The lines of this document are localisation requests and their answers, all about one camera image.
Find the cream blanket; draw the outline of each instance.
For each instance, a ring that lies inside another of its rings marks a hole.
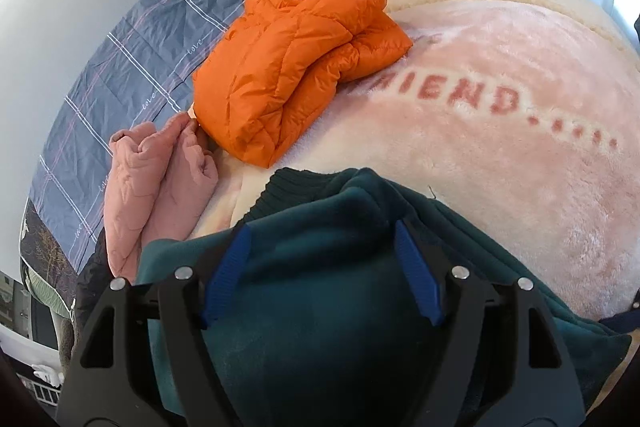
[[[640,286],[640,62],[588,0],[388,0],[414,39],[347,87],[272,169],[217,153],[193,237],[224,229],[277,168],[371,167],[435,195],[584,317]]]

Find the green pillow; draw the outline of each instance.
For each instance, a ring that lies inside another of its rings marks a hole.
[[[31,294],[42,304],[48,306],[52,311],[56,312],[61,317],[65,317],[66,319],[71,319],[71,315],[69,310],[66,309],[65,303],[58,295],[49,283],[46,282],[42,277],[40,277],[34,270],[30,267],[27,269],[27,284],[28,290]]]

